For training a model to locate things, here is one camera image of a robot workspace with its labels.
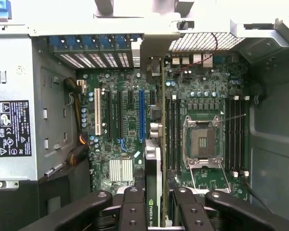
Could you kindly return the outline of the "silver chipset heatsink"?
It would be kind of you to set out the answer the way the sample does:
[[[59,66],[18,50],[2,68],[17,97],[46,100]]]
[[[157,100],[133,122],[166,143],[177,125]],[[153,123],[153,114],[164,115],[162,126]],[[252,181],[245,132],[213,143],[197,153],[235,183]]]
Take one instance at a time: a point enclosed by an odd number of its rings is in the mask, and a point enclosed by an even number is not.
[[[109,161],[109,180],[112,182],[133,181],[132,159],[115,159]]]

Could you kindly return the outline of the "metal socket cover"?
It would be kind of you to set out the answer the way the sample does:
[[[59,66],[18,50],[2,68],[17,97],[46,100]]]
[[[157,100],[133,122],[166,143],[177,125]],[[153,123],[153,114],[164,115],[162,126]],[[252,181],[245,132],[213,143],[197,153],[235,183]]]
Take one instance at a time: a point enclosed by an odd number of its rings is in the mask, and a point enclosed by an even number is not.
[[[223,173],[223,176],[227,185],[227,187],[225,189],[222,189],[222,191],[225,193],[230,193],[231,187],[227,179],[222,162],[223,162],[222,157],[208,157],[208,158],[195,158],[195,159],[187,158],[187,163],[185,164],[186,165],[185,167],[186,169],[190,170],[194,188],[195,188],[195,181],[194,181],[194,177],[192,174],[193,169],[202,169],[204,167],[209,168],[209,169],[220,169]]]

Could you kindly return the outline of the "CPU socket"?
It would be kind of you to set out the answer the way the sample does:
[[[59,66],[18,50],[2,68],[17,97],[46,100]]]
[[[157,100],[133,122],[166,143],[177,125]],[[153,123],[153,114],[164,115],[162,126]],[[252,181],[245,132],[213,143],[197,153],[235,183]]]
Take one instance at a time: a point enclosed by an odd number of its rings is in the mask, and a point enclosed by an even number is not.
[[[185,117],[182,127],[182,158],[223,158],[223,126],[221,117],[215,115],[211,120],[196,120]]]

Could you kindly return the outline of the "black RAM slot row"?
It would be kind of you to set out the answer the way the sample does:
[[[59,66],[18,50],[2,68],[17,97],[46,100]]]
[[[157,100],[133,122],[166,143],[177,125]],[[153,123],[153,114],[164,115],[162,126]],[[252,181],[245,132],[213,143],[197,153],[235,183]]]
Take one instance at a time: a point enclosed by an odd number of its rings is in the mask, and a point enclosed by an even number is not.
[[[245,117],[225,121],[225,156],[224,167],[232,177],[247,177],[248,164],[248,97],[234,96],[225,101],[225,118],[247,114]]]
[[[181,100],[173,94],[170,100],[171,170],[181,174]]]

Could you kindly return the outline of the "blue expansion slot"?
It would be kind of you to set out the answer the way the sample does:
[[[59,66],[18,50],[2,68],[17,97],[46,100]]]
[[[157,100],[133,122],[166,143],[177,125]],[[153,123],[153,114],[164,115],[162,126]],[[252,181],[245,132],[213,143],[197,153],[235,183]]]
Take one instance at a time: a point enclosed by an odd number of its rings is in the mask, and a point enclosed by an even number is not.
[[[142,143],[145,138],[145,91],[139,90],[139,142]]]

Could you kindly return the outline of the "long black expansion slot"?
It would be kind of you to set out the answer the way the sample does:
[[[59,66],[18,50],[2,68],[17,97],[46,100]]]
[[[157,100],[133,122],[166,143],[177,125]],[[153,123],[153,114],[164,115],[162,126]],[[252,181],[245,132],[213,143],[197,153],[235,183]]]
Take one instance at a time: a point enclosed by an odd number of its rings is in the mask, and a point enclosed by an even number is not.
[[[107,118],[107,127],[108,127],[108,139],[113,138],[113,128],[112,128],[112,119],[113,119],[113,110],[112,110],[112,97],[109,91],[106,92],[106,118]]]
[[[123,102],[122,102],[122,92],[117,92],[117,119],[118,119],[118,138],[123,138]]]

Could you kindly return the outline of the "green motherboard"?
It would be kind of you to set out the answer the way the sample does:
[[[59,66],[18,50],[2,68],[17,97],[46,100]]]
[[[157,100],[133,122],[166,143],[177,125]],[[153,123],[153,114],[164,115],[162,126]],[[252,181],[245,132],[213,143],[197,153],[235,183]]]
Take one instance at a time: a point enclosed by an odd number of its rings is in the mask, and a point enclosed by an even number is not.
[[[235,60],[232,55],[214,56],[204,63],[195,61],[188,64],[188,57],[170,57],[164,60],[165,67],[165,102],[173,94],[181,100],[181,174],[175,174],[180,186],[195,189],[201,196],[211,190],[222,190],[227,187],[220,169],[193,169],[192,174],[186,169],[182,158],[182,127],[186,116],[196,120],[211,120],[215,115],[225,118],[225,101],[234,96],[248,97],[246,74],[248,63],[242,59]],[[139,142],[139,90],[145,92],[145,136],[149,132],[150,91],[155,90],[153,84],[146,80],[139,69],[89,70],[80,73],[79,79],[87,81],[87,93],[81,96],[80,124],[82,141],[89,145],[89,163],[91,189],[103,189],[116,193],[122,186],[135,183],[135,172],[145,169],[145,137]],[[101,125],[102,134],[95,135],[94,89],[101,89]],[[133,91],[133,104],[128,104],[128,91]],[[113,138],[108,139],[106,118],[106,92],[112,97],[112,128]],[[123,102],[123,138],[128,152],[122,151],[118,143],[117,92],[122,92]],[[223,126],[223,162],[225,156],[225,121]],[[109,161],[115,159],[132,159],[133,181],[112,182],[109,180]],[[225,170],[231,187],[231,194],[246,200],[248,192],[243,185],[247,177],[234,178]]]

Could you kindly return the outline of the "thin locking lever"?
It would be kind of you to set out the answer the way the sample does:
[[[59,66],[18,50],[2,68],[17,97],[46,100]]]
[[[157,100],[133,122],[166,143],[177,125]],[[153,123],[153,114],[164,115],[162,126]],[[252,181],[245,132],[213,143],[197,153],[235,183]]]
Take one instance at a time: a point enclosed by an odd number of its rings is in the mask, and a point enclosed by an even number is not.
[[[247,114],[241,114],[241,115],[236,115],[236,116],[233,116],[233,117],[230,117],[230,118],[224,118],[224,119],[219,120],[219,122],[224,122],[224,121],[229,121],[229,120],[232,120],[232,119],[237,119],[237,118],[245,117],[246,115],[247,115]]]

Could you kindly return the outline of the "white expansion slot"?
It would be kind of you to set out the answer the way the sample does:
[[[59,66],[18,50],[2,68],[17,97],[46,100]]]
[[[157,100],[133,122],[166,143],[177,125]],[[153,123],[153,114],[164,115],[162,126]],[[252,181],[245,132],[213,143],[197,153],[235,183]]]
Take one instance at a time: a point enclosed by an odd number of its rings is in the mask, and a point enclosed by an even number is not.
[[[94,89],[94,119],[95,119],[95,135],[99,136],[102,134],[102,125],[101,125],[101,89]]]

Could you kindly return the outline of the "black plastic shroud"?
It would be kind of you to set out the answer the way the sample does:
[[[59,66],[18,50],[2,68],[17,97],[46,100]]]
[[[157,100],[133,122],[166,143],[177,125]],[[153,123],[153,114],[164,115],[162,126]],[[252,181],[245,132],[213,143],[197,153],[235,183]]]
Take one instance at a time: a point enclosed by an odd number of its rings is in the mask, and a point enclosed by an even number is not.
[[[0,188],[0,231],[18,231],[91,191],[87,167],[67,167],[48,179],[19,181],[16,189]]]

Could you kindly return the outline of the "open black PC case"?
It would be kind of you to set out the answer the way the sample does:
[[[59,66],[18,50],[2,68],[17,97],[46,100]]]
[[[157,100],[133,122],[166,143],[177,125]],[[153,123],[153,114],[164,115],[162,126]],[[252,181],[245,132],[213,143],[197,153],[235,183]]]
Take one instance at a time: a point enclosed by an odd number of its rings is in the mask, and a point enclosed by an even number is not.
[[[64,80],[64,86],[74,108],[77,143],[65,161],[41,179],[67,167],[90,170],[89,145],[81,139],[80,73],[139,69],[144,74],[140,67],[144,35],[178,32],[180,37],[171,43],[166,57],[188,57],[188,64],[193,64],[232,55],[248,63],[249,177],[242,181],[248,192],[244,201],[289,220],[289,0],[196,0],[186,17],[170,13],[142,18],[95,17],[94,0],[9,1],[12,19],[0,19],[0,38],[37,41],[75,73]],[[177,29],[182,20],[188,22],[187,30]],[[123,50],[54,51],[48,43],[49,36],[104,34],[142,34],[143,38]],[[167,172],[162,201],[165,223],[147,226],[147,231],[185,231],[168,214]]]

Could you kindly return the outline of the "white power connector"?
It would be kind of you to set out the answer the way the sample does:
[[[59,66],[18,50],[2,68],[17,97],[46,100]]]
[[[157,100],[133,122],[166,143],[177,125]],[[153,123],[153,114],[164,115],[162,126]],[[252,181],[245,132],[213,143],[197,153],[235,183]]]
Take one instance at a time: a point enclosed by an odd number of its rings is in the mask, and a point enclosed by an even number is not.
[[[77,85],[81,88],[81,93],[86,94],[87,93],[87,81],[83,79],[77,80]]]

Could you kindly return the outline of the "blue card retainer strip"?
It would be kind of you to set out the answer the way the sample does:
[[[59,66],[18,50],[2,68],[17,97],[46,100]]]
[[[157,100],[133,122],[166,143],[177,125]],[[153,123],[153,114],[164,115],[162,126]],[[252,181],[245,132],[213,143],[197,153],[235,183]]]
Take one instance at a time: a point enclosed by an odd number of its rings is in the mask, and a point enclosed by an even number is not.
[[[129,49],[142,34],[62,35],[49,36],[54,51],[104,51]]]

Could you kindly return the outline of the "grey parts rack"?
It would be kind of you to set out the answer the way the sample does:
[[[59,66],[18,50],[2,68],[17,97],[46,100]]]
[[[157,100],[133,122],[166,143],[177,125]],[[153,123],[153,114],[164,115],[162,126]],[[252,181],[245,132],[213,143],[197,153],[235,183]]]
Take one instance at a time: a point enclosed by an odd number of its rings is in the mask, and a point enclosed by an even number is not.
[[[175,13],[186,17],[196,0],[94,0],[98,18],[142,18]]]

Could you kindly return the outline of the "blue case latch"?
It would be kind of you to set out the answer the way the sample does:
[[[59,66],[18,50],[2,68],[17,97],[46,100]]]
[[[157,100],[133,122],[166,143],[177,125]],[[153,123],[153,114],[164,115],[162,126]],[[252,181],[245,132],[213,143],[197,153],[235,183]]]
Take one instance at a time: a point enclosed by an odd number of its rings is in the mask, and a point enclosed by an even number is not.
[[[12,6],[9,0],[0,0],[0,19],[12,19]]]

